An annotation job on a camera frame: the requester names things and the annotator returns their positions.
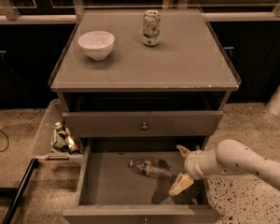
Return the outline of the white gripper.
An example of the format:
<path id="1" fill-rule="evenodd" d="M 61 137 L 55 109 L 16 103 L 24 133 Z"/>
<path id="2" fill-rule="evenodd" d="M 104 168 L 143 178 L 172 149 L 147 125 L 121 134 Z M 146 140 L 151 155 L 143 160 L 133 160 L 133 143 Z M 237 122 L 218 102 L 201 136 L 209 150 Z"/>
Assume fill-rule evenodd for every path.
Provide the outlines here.
<path id="1" fill-rule="evenodd" d="M 179 173 L 175 179 L 174 184 L 169 189 L 170 196 L 179 195 L 185 189 L 188 189 L 195 180 L 206 178 L 206 174 L 203 172 L 199 158 L 202 152 L 200 150 L 189 151 L 186 147 L 177 145 L 180 155 L 185 158 L 184 169 L 186 174 Z"/>

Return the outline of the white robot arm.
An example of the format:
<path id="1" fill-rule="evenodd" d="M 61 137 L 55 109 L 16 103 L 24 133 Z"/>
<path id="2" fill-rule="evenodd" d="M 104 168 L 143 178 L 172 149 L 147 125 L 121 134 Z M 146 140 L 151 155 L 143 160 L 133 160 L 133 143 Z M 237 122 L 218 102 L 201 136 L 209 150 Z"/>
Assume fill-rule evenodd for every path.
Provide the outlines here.
<path id="1" fill-rule="evenodd" d="M 176 196 L 195 180 L 210 175 L 250 174 L 280 191 L 280 162 L 260 156 L 239 141 L 226 139 L 209 150 L 189 151 L 176 146 L 184 160 L 184 174 L 179 174 L 169 194 Z"/>

